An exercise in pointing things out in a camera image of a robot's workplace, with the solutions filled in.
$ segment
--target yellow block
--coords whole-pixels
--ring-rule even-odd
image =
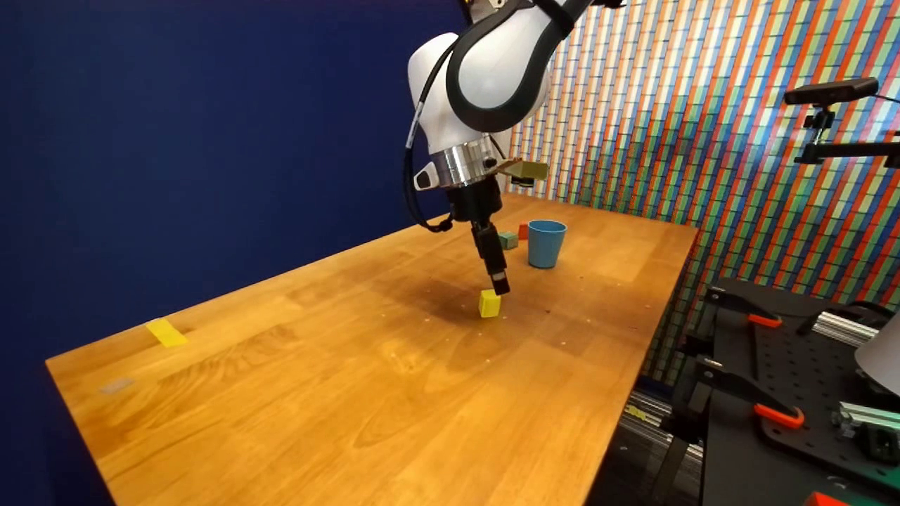
[[[496,289],[481,289],[479,295],[479,313],[481,318],[498,318],[503,299]]]

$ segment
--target red clamp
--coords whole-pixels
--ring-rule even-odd
[[[838,502],[837,495],[813,493],[808,499],[808,506],[846,506],[846,502]]]
[[[728,372],[724,364],[711,357],[699,357],[699,374],[711,389],[754,403],[754,417],[762,423],[779,426],[782,431],[803,431],[808,423],[806,412],[782,403],[754,381]]]
[[[734,309],[734,313],[744,313],[749,318],[751,327],[756,329],[768,329],[768,333],[777,333],[784,327],[784,322],[773,313],[768,313],[765,306],[744,299],[744,295],[734,295],[724,287],[710,287],[707,289],[707,301],[716,304],[716,306],[724,306],[724,309]]]

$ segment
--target cable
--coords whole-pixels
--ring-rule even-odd
[[[423,93],[419,93],[419,105],[416,105],[416,117],[415,117],[415,125],[410,125],[410,133],[409,133],[409,140],[406,140],[406,159],[403,159],[403,166],[406,166],[406,174],[403,174],[403,198],[406,198],[406,209],[415,214],[415,221],[429,228],[432,235],[446,235],[453,228],[453,216],[443,221],[439,226],[432,226],[419,209],[419,200],[416,200],[416,190],[415,190],[415,174],[416,174],[416,166],[415,166],[415,138],[416,138],[416,125],[423,119],[423,110],[426,110],[426,103],[429,103],[429,93],[434,88],[434,79],[439,77],[439,72],[446,69],[446,62],[451,59],[451,55],[457,52],[457,45],[451,45],[439,62],[432,69],[426,86],[423,86]]]
[[[874,97],[874,98],[884,98],[884,103],[896,103],[896,105],[900,105],[900,98],[890,98],[890,97]]]
[[[500,145],[496,140],[496,135],[488,135],[491,145],[498,150],[498,156],[507,160],[507,153],[500,150]]]

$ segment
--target yellow tape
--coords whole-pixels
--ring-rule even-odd
[[[641,420],[641,423],[652,426],[652,417],[649,417],[648,412],[637,408],[637,406],[624,406],[624,413],[630,413],[630,417],[637,417],[637,420]]]
[[[147,329],[150,329],[150,334],[157,339],[162,346],[167,346],[167,350],[177,350],[177,346],[185,346],[185,343],[188,343],[188,339],[181,334],[181,333],[171,327],[171,322],[167,322],[167,318],[150,322]]]

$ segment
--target yellow object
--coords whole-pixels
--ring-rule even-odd
[[[150,329],[150,334],[157,339],[162,346],[167,346],[167,350],[177,350],[177,346],[185,346],[185,343],[188,343],[188,339],[181,334],[181,333],[171,327],[171,322],[167,322],[167,318],[150,322],[147,329]]]
[[[644,426],[655,426],[655,420],[648,412],[637,408],[637,406],[624,406],[624,413],[641,420]]]
[[[520,181],[547,181],[552,166],[541,163],[541,160],[516,160],[503,173],[513,174],[513,178],[520,178]]]
[[[481,318],[498,318],[500,315],[500,304],[503,304],[503,299],[496,295],[496,289],[481,289],[481,299],[479,299]]]

